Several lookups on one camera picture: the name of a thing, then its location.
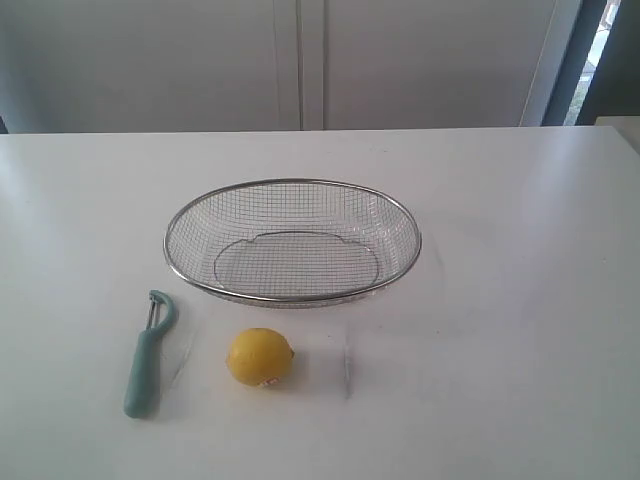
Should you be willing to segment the yellow lemon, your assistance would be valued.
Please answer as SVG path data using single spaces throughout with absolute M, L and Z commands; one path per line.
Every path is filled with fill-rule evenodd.
M 240 332 L 231 342 L 226 366 L 239 383 L 264 387 L 286 377 L 293 365 L 295 352 L 287 339 L 275 330 L 250 328 Z

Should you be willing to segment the teal handled peeler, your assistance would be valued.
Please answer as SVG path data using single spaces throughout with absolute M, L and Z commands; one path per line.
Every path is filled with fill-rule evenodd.
M 177 309 L 169 295 L 151 290 L 149 300 L 147 323 L 138 336 L 123 404 L 124 413 L 133 419 L 147 418 L 157 408 L 161 344 L 177 319 Z

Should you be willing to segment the oval steel mesh basket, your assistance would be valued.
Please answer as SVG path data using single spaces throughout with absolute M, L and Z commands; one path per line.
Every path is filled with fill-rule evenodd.
M 410 211 L 372 188 L 324 179 L 207 192 L 169 222 L 163 253 L 187 284 L 224 300 L 313 308 L 383 289 L 418 260 Z

